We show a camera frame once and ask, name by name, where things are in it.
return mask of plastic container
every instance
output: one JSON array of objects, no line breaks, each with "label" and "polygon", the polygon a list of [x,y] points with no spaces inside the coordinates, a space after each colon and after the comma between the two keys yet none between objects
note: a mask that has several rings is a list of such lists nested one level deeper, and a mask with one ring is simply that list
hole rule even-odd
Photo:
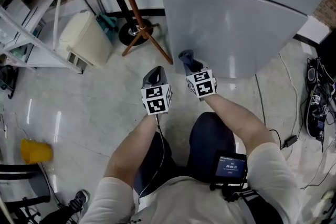
[{"label": "plastic container", "polygon": [[26,164],[48,162],[53,157],[53,150],[48,144],[36,141],[21,140],[21,156]]},{"label": "plastic container", "polygon": [[59,49],[71,51],[84,62],[102,67],[112,53],[112,44],[94,14],[83,11],[73,16],[59,38]]}]

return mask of digital display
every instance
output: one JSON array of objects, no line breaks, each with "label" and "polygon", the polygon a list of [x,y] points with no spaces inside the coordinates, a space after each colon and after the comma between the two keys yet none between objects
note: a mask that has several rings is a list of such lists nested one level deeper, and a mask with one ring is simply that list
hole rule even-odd
[{"label": "digital display", "polygon": [[244,172],[245,160],[229,157],[220,157],[216,176],[223,177],[242,177]]}]

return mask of wooden pole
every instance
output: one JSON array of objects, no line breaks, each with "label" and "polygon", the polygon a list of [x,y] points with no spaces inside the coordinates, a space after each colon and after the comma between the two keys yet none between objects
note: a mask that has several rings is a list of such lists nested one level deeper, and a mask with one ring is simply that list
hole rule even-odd
[{"label": "wooden pole", "polygon": [[135,42],[140,38],[140,35],[142,35],[144,39],[149,39],[154,44],[154,46],[159,50],[159,52],[163,55],[163,57],[168,61],[168,63],[172,65],[173,60],[165,53],[165,51],[160,47],[160,45],[156,42],[156,40],[148,32],[149,28],[146,27],[146,25],[144,24],[135,0],[128,0],[128,1],[130,2],[130,5],[132,7],[135,17],[137,18],[137,21],[140,27],[140,33],[138,33],[138,35],[133,40],[133,42],[128,45],[128,47],[125,49],[122,55],[125,56],[128,53],[128,51],[134,46]]}]

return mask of forearm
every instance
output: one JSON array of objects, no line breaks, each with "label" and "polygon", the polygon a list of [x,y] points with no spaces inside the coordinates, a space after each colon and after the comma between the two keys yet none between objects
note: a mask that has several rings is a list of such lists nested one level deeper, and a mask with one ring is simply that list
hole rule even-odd
[{"label": "forearm", "polygon": [[116,177],[133,187],[156,131],[155,116],[146,115],[112,154],[104,177]]},{"label": "forearm", "polygon": [[275,143],[264,124],[248,109],[218,94],[209,95],[204,100],[225,125],[243,141],[247,155],[262,143]]}]

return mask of power adapter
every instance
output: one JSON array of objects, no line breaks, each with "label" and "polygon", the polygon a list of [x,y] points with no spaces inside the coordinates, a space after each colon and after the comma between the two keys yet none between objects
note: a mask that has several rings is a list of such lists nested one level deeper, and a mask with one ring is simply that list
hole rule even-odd
[{"label": "power adapter", "polygon": [[284,142],[284,147],[290,147],[292,144],[294,144],[298,140],[298,137],[296,135],[292,135],[289,138],[287,138]]}]

